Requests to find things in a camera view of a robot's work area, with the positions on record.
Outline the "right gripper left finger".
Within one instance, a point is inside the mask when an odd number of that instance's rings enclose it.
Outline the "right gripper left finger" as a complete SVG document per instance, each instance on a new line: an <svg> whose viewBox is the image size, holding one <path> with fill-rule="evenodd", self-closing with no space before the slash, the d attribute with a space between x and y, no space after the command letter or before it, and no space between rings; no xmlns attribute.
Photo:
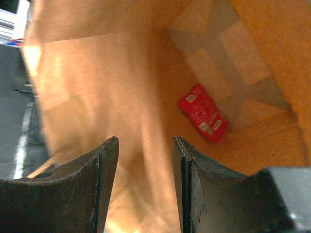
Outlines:
<svg viewBox="0 0 311 233"><path fill-rule="evenodd" d="M102 233L119 157L111 137L36 178L1 180L3 233Z"/></svg>

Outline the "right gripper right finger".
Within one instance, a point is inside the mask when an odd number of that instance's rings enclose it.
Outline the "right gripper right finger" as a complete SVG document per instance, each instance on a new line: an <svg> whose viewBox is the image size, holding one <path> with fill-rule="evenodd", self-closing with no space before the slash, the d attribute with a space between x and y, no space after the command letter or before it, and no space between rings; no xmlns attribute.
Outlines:
<svg viewBox="0 0 311 233"><path fill-rule="evenodd" d="M183 233L301 233L301 167L236 172L173 139L173 172Z"/></svg>

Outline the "red snack packet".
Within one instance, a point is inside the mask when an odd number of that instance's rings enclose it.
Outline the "red snack packet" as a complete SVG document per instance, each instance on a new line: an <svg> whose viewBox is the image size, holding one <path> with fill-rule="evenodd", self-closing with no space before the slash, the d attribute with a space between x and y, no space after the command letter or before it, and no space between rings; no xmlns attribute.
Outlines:
<svg viewBox="0 0 311 233"><path fill-rule="evenodd" d="M225 135L228 121L200 84L178 102L178 107L206 140L218 143Z"/></svg>

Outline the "brown paper bag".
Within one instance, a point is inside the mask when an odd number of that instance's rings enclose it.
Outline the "brown paper bag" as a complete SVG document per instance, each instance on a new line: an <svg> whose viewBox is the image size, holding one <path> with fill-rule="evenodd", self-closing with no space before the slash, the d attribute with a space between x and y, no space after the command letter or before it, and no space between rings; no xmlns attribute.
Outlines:
<svg viewBox="0 0 311 233"><path fill-rule="evenodd" d="M119 139L112 233L180 231L174 136L247 175L311 163L308 0L35 0L23 53L49 164ZM218 143L178 107L196 84Z"/></svg>

